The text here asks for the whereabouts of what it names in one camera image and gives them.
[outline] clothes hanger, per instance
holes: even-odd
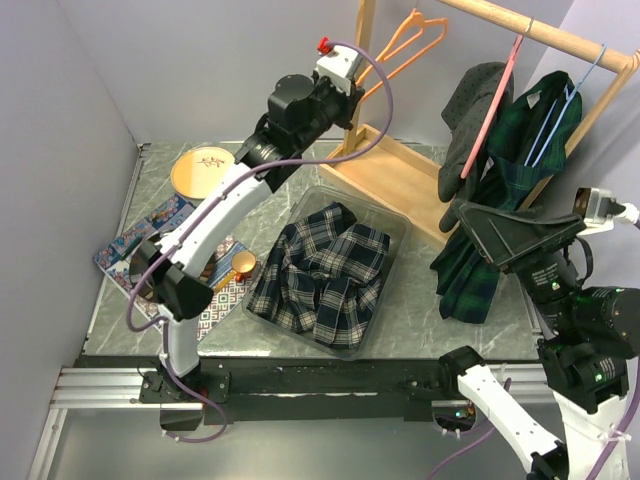
[[[440,43],[442,41],[442,39],[447,35],[447,30],[449,29],[449,19],[447,19],[447,18],[426,19],[424,17],[424,15],[422,15],[422,13],[420,13],[416,8],[414,8],[411,11],[409,16],[407,18],[405,18],[405,20],[400,24],[400,26],[398,27],[396,32],[393,34],[393,37],[391,37],[391,40],[389,41],[387,46],[384,48],[384,50],[382,50],[382,52],[380,52],[380,54],[376,57],[376,60],[378,61],[378,63],[384,63],[387,60],[393,58],[394,56],[396,56],[396,54],[400,53],[407,46],[409,46],[415,40],[417,40],[419,37],[421,37],[422,34],[424,34],[424,32],[427,30],[428,27],[432,27],[432,26],[436,26],[436,25],[442,25],[442,33],[440,34],[440,36],[438,38],[436,38],[433,42],[431,42],[429,45],[424,47],[422,50],[417,52],[415,55],[413,55],[409,60],[407,60],[402,65],[400,65],[398,68],[396,68],[393,72],[389,73],[387,75],[388,78],[391,79],[391,78],[395,77],[398,73],[400,73],[402,70],[407,68],[413,62],[415,62],[418,59],[418,57],[424,55],[429,50],[431,50],[433,47],[435,47],[438,43]],[[409,38],[402,45],[400,45],[399,47],[396,47],[393,51],[389,52],[391,49],[394,48],[395,44],[400,40],[402,35],[407,30],[409,30],[411,28],[414,28],[414,27],[418,27],[419,28],[418,32],[416,32],[415,35],[413,35],[411,38]],[[365,79],[367,78],[369,73],[371,73],[372,70],[373,70],[373,67],[371,65],[369,65],[365,69],[365,71],[362,72],[362,75],[360,75],[360,77],[358,78],[358,81],[356,83],[358,85],[362,85],[364,83]],[[382,86],[382,82],[378,82],[373,88],[369,89],[367,91],[367,93],[365,93],[365,95],[362,97],[362,100],[365,100],[370,95],[373,95],[381,86]]]
[[[598,58],[596,58],[596,61],[593,62],[593,64],[589,67],[589,70],[587,70],[587,73],[584,74],[584,76],[580,79],[580,81],[573,88],[571,93],[569,93],[569,89],[568,89],[567,86],[564,87],[564,94],[565,94],[566,102],[565,102],[564,106],[562,107],[562,110],[560,111],[560,116],[556,120],[555,125],[553,126],[553,128],[551,129],[551,132],[547,136],[547,139],[545,140],[544,145],[542,145],[542,148],[540,149],[540,152],[538,153],[538,156],[536,157],[535,161],[533,162],[533,165],[531,165],[532,167],[537,166],[538,162],[540,162],[540,159],[542,158],[542,155],[544,155],[544,152],[547,149],[547,147],[549,146],[549,143],[551,142],[551,139],[553,138],[553,135],[556,133],[556,130],[558,129],[558,125],[560,124],[560,121],[562,120],[562,117],[564,117],[564,114],[567,111],[567,107],[569,106],[571,101],[574,99],[574,97],[578,93],[578,90],[580,90],[580,87],[582,86],[584,81],[587,79],[589,74],[596,67],[596,65],[598,64],[598,62],[600,61],[600,59],[604,55],[604,52],[606,52],[606,51],[607,51],[607,46],[605,44],[602,44],[602,50],[600,51],[600,55],[598,55]],[[536,136],[536,139],[533,142],[533,146],[531,147],[531,150],[529,151],[529,155],[527,155],[527,159],[524,162],[525,166],[528,166],[529,159],[531,158],[531,154],[533,153],[533,150],[535,149],[536,144],[538,143],[538,140],[542,136],[542,131],[547,126],[547,122],[549,121],[549,118],[551,118],[551,112],[553,112],[553,109],[555,108],[557,102],[558,102],[558,99],[556,99],[553,102],[553,104],[551,105],[551,108],[549,109],[549,112],[547,113],[547,116],[546,116],[546,118],[544,120],[544,123],[542,124],[542,127],[540,128],[540,131],[538,132],[538,135]]]
[[[533,23],[533,18],[525,31],[525,35],[531,28],[531,24]],[[496,93],[493,95],[493,100],[491,101],[491,105],[489,106],[489,110],[487,111],[487,116],[484,118],[484,122],[482,122],[482,127],[480,127],[480,131],[478,132],[478,137],[476,138],[476,142],[473,144],[473,148],[471,152],[469,152],[469,158],[467,158],[467,162],[464,164],[464,168],[460,173],[460,178],[463,180],[467,178],[469,172],[471,171],[471,167],[473,166],[473,162],[476,161],[476,157],[478,156],[478,152],[484,143],[485,138],[487,137],[487,132],[489,131],[489,127],[491,126],[491,122],[493,121],[493,117],[496,115],[496,111],[498,110],[498,106],[500,105],[500,100],[502,100],[502,96],[504,95],[504,91],[507,88],[507,84],[509,83],[509,79],[511,78],[511,72],[513,72],[513,67],[518,58],[518,53],[520,53],[520,47],[522,46],[522,40],[524,40],[523,35],[518,35],[516,41],[513,43],[513,47],[511,48],[511,53],[509,54],[509,58],[507,59],[507,64],[504,67],[504,73],[502,74],[502,78],[500,79],[500,83],[498,84],[498,88],[496,89]]]

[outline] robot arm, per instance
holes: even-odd
[[[480,253],[503,272],[518,276],[556,335],[538,341],[538,356],[560,406],[568,449],[536,428],[510,396],[497,388],[480,362],[467,362],[457,370],[450,367],[451,361],[445,365],[456,374],[458,391],[485,412],[516,451],[525,470],[531,472],[528,479],[584,480],[603,449],[611,448],[608,442],[625,438],[614,428],[625,416],[626,360],[640,352],[640,290],[583,288],[585,278],[578,279],[567,248],[576,239],[583,243],[590,272],[593,259],[579,235],[589,227],[612,223],[615,217],[628,215],[625,219],[632,223],[634,208],[619,205],[609,192],[596,189],[581,189],[576,211],[552,220],[470,202],[454,201],[453,206]],[[608,459],[598,462],[603,467],[598,478],[628,480],[624,442],[611,451]]]
[[[532,480],[566,479],[565,445],[541,427],[502,387],[489,366],[471,347],[462,347],[440,358],[444,385],[466,397],[509,443]]]
[[[197,352],[197,328],[200,313],[210,304],[213,292],[197,278],[215,248],[224,237],[256,206],[276,192],[297,166],[266,170],[240,183],[225,201],[212,209],[223,191],[240,177],[265,164],[300,158],[333,125],[349,129],[351,118],[364,89],[355,84],[355,74],[362,57],[353,49],[336,45],[323,46],[325,53],[317,62],[311,78],[287,75],[281,78],[267,101],[268,112],[256,125],[254,133],[235,155],[235,164],[216,189],[176,230],[158,243],[144,241],[132,259],[142,273],[162,255],[169,256],[154,270],[148,287],[160,303],[160,313],[168,318],[167,355],[178,377],[194,371],[200,359]]]

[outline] round wooden tray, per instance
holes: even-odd
[[[202,200],[220,183],[233,165],[234,156],[224,148],[189,150],[171,169],[171,183],[180,195]]]

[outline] patterned placemat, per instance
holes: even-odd
[[[129,265],[135,251],[135,242],[140,238],[150,238],[157,233],[170,232],[178,227],[195,210],[195,206],[181,195],[175,194],[136,225],[125,231],[106,248],[94,255],[98,267],[112,280],[127,297],[133,289],[129,280]],[[200,280],[213,288],[231,272],[231,258],[245,246],[228,236],[218,245],[205,267]],[[236,305],[249,290],[251,280],[236,283],[232,279],[214,295],[211,304],[200,315],[198,341],[202,340]],[[149,320],[159,315],[158,305],[137,297],[135,305]]]

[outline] green plaid skirt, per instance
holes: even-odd
[[[565,144],[582,119],[582,98],[576,94],[536,167],[524,161],[540,132],[544,119],[556,107],[532,152],[536,158],[558,120],[573,83],[566,72],[546,75],[520,96],[491,129],[485,148],[494,165],[471,199],[502,210],[516,210],[540,180],[555,175],[566,163]],[[449,238],[431,264],[438,274],[436,293],[441,295],[440,315],[466,323],[484,323],[495,295],[500,272],[478,253],[462,228]]]

